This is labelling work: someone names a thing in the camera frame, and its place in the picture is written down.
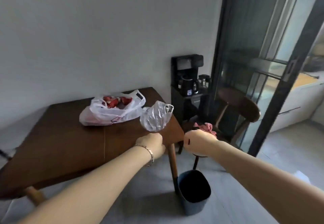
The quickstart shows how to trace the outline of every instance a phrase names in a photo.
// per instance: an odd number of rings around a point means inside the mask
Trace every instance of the hand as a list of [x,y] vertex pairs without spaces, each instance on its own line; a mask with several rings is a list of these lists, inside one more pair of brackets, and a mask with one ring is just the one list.
[[216,141],[218,140],[214,135],[197,129],[185,133],[183,146],[192,153],[210,156]]
[[136,140],[137,145],[143,145],[149,148],[154,156],[154,159],[159,158],[165,151],[165,146],[162,144],[162,135],[159,133],[148,134]]

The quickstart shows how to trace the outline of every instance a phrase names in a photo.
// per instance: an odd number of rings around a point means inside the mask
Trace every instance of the wooden table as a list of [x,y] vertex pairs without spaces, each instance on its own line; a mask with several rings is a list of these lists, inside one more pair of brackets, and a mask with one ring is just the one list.
[[[140,89],[145,106],[163,101],[153,88]],[[131,148],[149,132],[139,118],[110,126],[84,127],[79,114],[92,98],[51,105],[0,170],[0,198],[14,198],[28,186],[37,189],[82,176]],[[167,147],[172,178],[178,173],[174,143],[184,133],[172,115],[160,131]]]

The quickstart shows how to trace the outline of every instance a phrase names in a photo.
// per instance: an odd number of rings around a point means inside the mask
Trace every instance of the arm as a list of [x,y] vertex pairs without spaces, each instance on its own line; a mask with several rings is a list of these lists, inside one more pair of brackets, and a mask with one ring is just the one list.
[[279,223],[323,223],[324,192],[202,130],[185,134],[184,148],[212,157]]
[[[136,143],[147,146],[155,159],[165,150],[158,133],[141,137]],[[147,149],[133,147],[44,202],[19,223],[99,223],[127,183],[150,160]]]

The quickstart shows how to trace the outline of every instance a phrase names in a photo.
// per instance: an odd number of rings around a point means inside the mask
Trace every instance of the black kettle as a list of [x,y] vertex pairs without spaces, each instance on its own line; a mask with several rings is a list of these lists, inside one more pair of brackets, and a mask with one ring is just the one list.
[[181,76],[181,88],[180,93],[183,96],[190,96],[194,93],[198,93],[198,81],[189,77],[188,75]]

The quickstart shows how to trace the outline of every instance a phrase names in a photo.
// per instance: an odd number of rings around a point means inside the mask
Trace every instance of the forearm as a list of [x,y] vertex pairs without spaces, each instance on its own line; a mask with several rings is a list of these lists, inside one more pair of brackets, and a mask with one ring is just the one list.
[[279,223],[323,223],[324,192],[223,141],[211,156]]
[[20,223],[99,223],[127,183],[150,159],[145,148],[131,148],[42,204]]

